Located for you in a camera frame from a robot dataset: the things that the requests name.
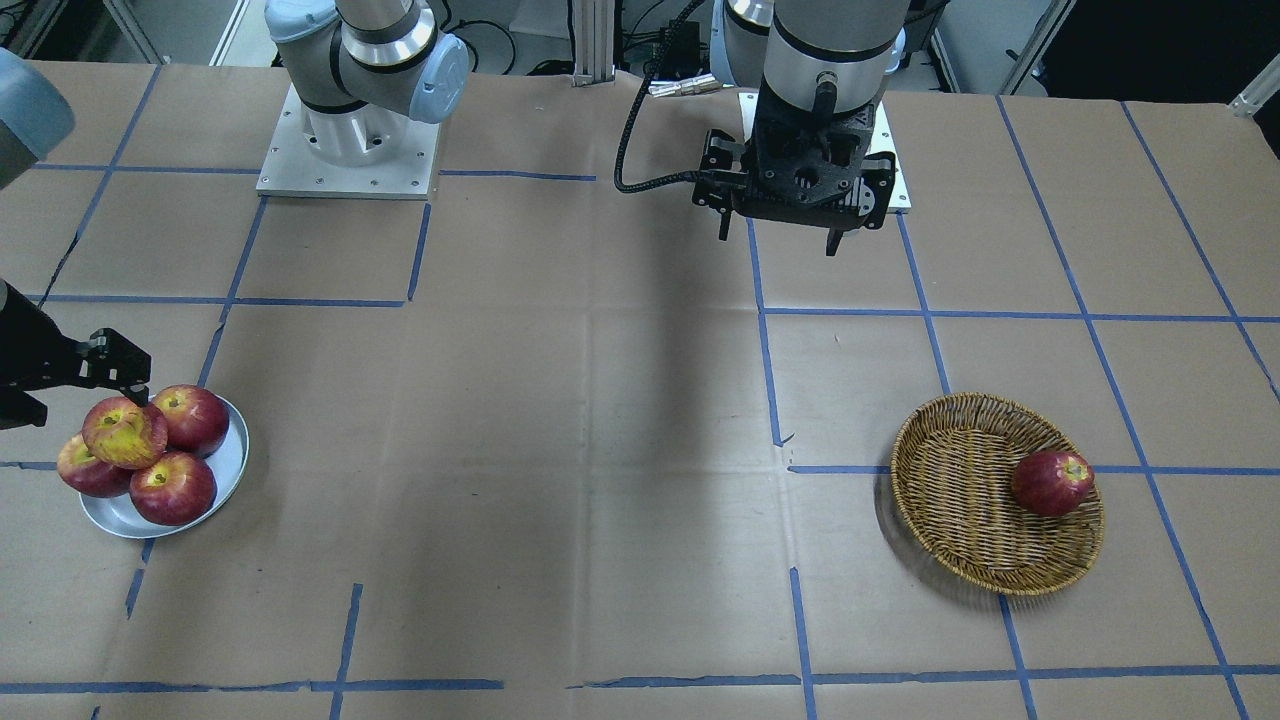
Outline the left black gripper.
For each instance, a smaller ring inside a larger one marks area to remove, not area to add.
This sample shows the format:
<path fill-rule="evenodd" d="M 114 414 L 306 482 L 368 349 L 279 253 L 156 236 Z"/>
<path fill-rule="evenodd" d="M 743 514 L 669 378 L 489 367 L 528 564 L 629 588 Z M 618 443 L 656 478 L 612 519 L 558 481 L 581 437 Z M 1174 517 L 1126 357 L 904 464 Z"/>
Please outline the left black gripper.
<path fill-rule="evenodd" d="M 893 192 L 896 158 L 869 152 L 877 101 L 817 115 L 759 95 L 750 140 L 712 129 L 692 202 L 718 211 L 726 242 L 733 215 L 827 229 L 827 258 L 844 233 L 877 231 Z"/>

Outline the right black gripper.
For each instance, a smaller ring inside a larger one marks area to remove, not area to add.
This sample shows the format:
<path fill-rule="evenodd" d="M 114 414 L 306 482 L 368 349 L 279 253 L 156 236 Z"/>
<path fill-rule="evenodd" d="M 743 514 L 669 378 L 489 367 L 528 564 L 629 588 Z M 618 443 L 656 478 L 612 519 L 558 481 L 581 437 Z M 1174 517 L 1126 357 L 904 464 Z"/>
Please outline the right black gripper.
<path fill-rule="evenodd" d="M 1 428 L 44 427 L 49 410 L 35 391 L 106 388 L 150 404 L 151 356 L 111 328 L 87 341 L 64 336 L 41 307 L 8 282 L 1 302 Z"/>

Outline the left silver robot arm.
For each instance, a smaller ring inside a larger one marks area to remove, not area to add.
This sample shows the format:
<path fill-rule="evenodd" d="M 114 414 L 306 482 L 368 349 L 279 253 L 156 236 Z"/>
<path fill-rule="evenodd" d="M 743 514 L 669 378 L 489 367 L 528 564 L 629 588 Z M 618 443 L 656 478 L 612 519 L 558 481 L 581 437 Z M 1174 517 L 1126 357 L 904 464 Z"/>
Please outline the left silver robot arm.
<path fill-rule="evenodd" d="M 714 77 L 741 91 L 742 137 L 712 129 L 692 201 L 719 215 L 845 234 L 884 224 L 899 164 L 874 149 L 905 42 L 905 1 L 718 1 Z"/>

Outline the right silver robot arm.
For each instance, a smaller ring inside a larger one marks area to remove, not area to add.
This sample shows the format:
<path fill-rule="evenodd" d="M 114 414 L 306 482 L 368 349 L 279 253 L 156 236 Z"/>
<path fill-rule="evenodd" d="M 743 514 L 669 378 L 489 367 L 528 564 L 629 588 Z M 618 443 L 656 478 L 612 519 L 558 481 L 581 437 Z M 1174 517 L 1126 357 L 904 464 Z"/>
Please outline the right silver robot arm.
<path fill-rule="evenodd" d="M 457 108 L 470 73 L 461 38 L 425 1 L 269 1 L 268 33 L 291 77 L 257 191 L 264 196 L 406 197 L 433 152 L 411 158 L 415 132 L 433 132 Z M 151 357 L 119 332 L 61 333 L 44 307 L 3 284 L 3 427 L 42 427 L 41 389 L 113 389 L 148 396 Z"/>

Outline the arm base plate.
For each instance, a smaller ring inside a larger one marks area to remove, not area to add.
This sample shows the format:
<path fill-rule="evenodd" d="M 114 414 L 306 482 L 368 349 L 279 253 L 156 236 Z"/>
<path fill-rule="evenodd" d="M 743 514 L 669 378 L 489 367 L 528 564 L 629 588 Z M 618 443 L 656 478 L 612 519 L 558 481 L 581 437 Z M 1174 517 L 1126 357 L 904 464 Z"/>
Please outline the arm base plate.
<path fill-rule="evenodd" d="M 756 100 L 758 91 L 746 91 L 744 88 L 739 94 L 744 140 L 750 140 L 753 136 Z M 899 156 L 899 150 L 895 145 L 893 132 L 890 127 L 888 111 L 884 109 L 883 101 L 877 104 L 874 133 L 869 142 L 868 151 L 892 152 L 895 155 L 897 159 L 897 169 L 895 170 L 893 192 L 890 199 L 888 211 L 896 214 L 909 213 L 913 209 L 913 200 L 908 187 L 905 170 Z"/>
<path fill-rule="evenodd" d="M 365 105 L 320 113 L 289 87 L 256 183 L 261 196 L 426 200 L 440 127 Z"/>

